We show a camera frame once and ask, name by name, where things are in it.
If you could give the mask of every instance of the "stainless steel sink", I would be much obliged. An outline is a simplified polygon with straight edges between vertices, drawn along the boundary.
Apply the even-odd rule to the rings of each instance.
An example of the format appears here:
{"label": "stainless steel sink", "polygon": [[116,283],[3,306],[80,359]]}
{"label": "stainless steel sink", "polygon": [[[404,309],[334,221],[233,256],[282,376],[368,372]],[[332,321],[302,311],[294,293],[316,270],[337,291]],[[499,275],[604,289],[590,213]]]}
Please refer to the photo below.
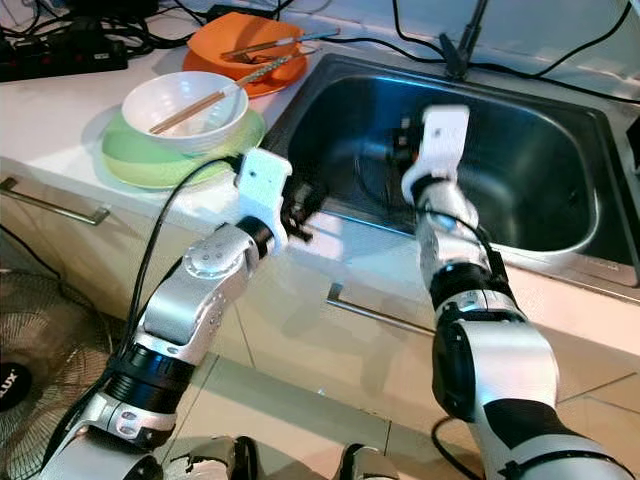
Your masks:
{"label": "stainless steel sink", "polygon": [[460,185],[506,260],[640,300],[640,226],[606,117],[593,109],[325,56],[263,145],[328,212],[411,234],[391,132],[427,105],[471,110]]}

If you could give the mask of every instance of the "drawer handle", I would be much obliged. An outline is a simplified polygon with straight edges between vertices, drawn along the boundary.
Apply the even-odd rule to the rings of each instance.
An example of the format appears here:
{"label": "drawer handle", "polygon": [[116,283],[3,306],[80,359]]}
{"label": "drawer handle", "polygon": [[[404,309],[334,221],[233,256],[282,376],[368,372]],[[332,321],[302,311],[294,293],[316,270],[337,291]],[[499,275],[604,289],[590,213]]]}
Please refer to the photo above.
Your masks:
{"label": "drawer handle", "polygon": [[378,322],[387,323],[389,325],[407,330],[409,332],[419,333],[420,335],[428,335],[431,337],[436,333],[436,331],[431,328],[421,327],[414,323],[407,322],[406,320],[403,320],[401,318],[376,312],[375,310],[356,305],[355,303],[341,300],[340,292],[342,292],[342,285],[337,282],[332,283],[331,288],[329,289],[329,293],[327,294],[327,303],[348,312],[357,313],[358,315],[362,315],[363,317],[372,318]]}
{"label": "drawer handle", "polygon": [[18,200],[19,202],[28,203],[29,205],[40,207],[44,210],[62,215],[63,217],[73,218],[74,220],[78,220],[82,223],[88,223],[89,225],[93,225],[94,227],[100,225],[102,221],[109,215],[109,210],[102,207],[96,209],[96,211],[91,215],[83,215],[82,213],[59,207],[58,205],[54,205],[53,203],[30,197],[29,195],[25,195],[24,193],[14,192],[12,188],[17,184],[18,181],[15,178],[8,177],[6,180],[0,183],[0,195],[6,195],[7,197]]}

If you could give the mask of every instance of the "kitchen counter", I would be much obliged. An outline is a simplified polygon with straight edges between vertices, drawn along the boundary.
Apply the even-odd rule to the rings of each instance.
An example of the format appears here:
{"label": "kitchen counter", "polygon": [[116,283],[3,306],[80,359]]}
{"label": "kitchen counter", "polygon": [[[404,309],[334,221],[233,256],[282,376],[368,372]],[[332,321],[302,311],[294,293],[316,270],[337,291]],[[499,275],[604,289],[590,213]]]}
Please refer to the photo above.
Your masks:
{"label": "kitchen counter", "polygon": [[[101,136],[126,94],[136,85],[157,75],[178,71],[185,48],[155,51],[131,61],[124,71],[36,79],[0,85],[3,114],[0,117],[3,178],[18,175],[42,184],[89,197],[106,205],[154,217],[167,195],[125,185],[106,170],[101,159]],[[440,74],[442,66],[417,65],[403,57],[377,48],[363,49],[337,45],[324,46],[323,53],[362,55],[394,66],[425,73]],[[310,69],[320,54],[310,57]],[[625,137],[626,128],[640,108],[616,104],[583,94],[532,81],[517,80],[484,72],[471,72],[469,81],[494,87],[523,91],[539,96],[588,105],[609,117],[614,139],[631,184],[636,207],[640,206],[640,183],[632,173],[632,153]],[[303,81],[274,94],[251,101],[269,126],[284,110]],[[230,174],[216,177],[185,191],[174,205],[171,223],[206,232],[222,221],[237,220],[234,208],[236,192]],[[336,258],[332,235],[343,225],[335,217],[319,214],[314,221],[316,238],[310,245],[294,242],[292,248],[308,255]],[[398,240],[409,244],[410,238]],[[362,268],[384,276],[398,268],[398,261],[416,270],[415,285],[406,296],[424,294],[415,257],[400,245],[394,251],[365,255]],[[529,317],[550,328],[582,337],[640,356],[637,341],[640,332],[640,306],[561,283],[522,270],[509,268],[513,290],[521,308]]]}

